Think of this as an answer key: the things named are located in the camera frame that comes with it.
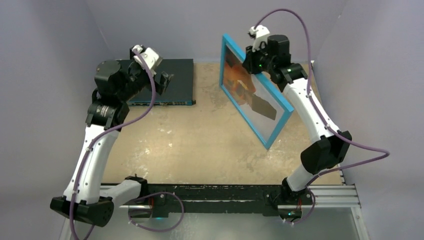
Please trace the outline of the hot air balloon photo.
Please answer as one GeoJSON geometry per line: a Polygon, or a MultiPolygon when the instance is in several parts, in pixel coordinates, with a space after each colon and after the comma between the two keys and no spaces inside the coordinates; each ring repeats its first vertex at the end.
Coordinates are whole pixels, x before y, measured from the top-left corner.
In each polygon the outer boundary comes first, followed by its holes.
{"type": "Polygon", "coordinates": [[[222,84],[241,115],[268,142],[285,113],[284,105],[272,96],[260,79],[242,66],[242,58],[226,44],[222,84]]]}

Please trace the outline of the blue wooden picture frame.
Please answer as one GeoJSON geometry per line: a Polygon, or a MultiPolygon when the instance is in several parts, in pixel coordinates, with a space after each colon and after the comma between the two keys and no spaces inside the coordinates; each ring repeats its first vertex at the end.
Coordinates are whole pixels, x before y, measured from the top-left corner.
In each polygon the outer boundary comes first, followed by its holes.
{"type": "Polygon", "coordinates": [[[243,68],[245,58],[245,52],[232,37],[223,34],[219,86],[268,150],[294,108],[263,73],[250,74],[243,68]]]}

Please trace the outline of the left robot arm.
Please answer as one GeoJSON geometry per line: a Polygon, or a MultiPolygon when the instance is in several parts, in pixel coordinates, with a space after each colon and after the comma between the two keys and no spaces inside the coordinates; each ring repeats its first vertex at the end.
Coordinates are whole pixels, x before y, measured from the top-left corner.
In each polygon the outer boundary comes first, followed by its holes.
{"type": "Polygon", "coordinates": [[[111,149],[129,113],[128,101],[147,89],[164,93],[173,78],[164,71],[145,69],[134,60],[101,62],[85,120],[85,137],[77,166],[61,196],[52,198],[50,208],[70,220],[104,227],[114,208],[130,200],[146,203],[149,191],[144,178],[128,176],[117,186],[102,191],[101,182],[111,149]]]}

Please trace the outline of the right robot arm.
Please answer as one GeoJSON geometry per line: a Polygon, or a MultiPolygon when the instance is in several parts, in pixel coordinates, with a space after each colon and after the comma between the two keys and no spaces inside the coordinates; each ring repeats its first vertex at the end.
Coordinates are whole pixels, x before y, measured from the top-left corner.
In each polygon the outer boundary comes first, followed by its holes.
{"type": "Polygon", "coordinates": [[[245,49],[242,66],[250,74],[262,72],[290,101],[307,128],[311,145],[300,154],[300,166],[281,183],[280,196],[294,203],[306,191],[308,183],[319,174],[341,163],[352,139],[349,131],[340,131],[326,114],[308,81],[305,69],[291,61],[290,41],[282,34],[251,33],[253,44],[245,49]]]}

